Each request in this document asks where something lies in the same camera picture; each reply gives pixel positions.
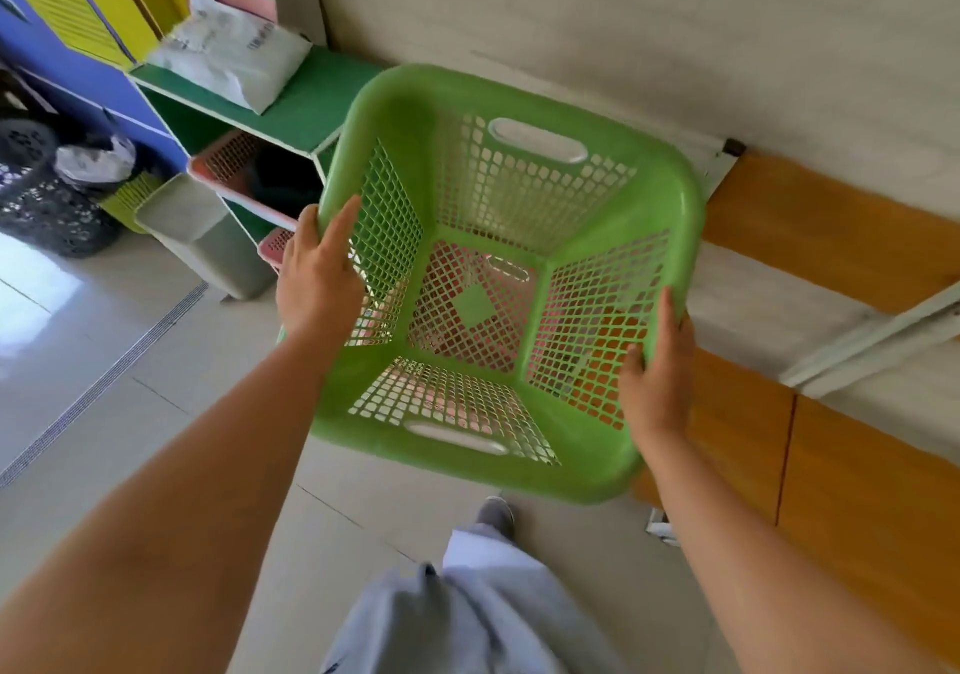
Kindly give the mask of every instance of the wall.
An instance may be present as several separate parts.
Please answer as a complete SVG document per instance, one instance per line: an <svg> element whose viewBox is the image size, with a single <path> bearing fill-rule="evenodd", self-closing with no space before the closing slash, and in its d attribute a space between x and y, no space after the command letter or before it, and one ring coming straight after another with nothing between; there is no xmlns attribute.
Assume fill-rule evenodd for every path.
<svg viewBox="0 0 960 674"><path fill-rule="evenodd" d="M102 106L118 125L113 129L153 148L171 170L186 167L186 156L180 146L123 73L67 49L30 4L25 0L12 1L27 21L0 9L0 58L41 77L35 79L24 75L30 86L56 109L83 121L88 127L109 131L112 124L98 107Z"/></svg>
<svg viewBox="0 0 960 674"><path fill-rule="evenodd" d="M960 0L323 0L344 49L734 136L960 219ZM776 377L873 311L702 248L706 350ZM960 342L828 404L960 462Z"/></svg>

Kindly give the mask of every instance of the green diamond shape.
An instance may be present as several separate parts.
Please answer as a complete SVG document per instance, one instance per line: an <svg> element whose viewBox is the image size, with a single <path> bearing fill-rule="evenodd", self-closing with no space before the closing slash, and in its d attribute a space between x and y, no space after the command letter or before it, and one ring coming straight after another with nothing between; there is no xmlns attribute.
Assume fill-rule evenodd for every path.
<svg viewBox="0 0 960 674"><path fill-rule="evenodd" d="M487 297L487 291L482 285L470 285L460 292L450 302L457 311L457 315L466 327L479 325L488 317L493 317L497 313L494 304Z"/></svg>

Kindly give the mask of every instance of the white brick wall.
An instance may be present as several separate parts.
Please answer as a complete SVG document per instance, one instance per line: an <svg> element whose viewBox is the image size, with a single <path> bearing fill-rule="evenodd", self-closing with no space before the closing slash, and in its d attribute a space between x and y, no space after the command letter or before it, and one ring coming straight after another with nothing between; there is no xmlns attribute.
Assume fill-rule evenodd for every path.
<svg viewBox="0 0 960 674"><path fill-rule="evenodd" d="M599 101L960 219L960 0L323 0L344 47Z"/></svg>

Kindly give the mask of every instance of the green trash bin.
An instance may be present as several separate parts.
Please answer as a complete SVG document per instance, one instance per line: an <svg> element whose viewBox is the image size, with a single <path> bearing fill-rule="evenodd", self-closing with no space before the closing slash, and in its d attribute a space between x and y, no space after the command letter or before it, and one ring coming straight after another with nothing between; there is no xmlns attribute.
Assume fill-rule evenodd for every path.
<svg viewBox="0 0 960 674"><path fill-rule="evenodd" d="M641 459L617 374L684 305L704 199L673 146L435 67L381 73L343 126L321 225L354 194L368 304L312 431L334 443L577 502Z"/></svg>

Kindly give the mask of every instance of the pink basket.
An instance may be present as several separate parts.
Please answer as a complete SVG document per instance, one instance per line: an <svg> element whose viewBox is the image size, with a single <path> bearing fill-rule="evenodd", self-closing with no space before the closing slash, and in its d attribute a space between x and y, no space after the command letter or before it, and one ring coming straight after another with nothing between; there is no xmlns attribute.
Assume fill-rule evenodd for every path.
<svg viewBox="0 0 960 674"><path fill-rule="evenodd" d="M223 198L293 231L297 228L297 219L257 201L247 185L247 165L265 144L266 141L256 135L233 130L191 158L187 171Z"/></svg>
<svg viewBox="0 0 960 674"><path fill-rule="evenodd" d="M280 269L283 264L283 249L291 239L294 233L277 227L270 234L263 238L263 241L256 246L256 253L260 255L268 265L274 269Z"/></svg>

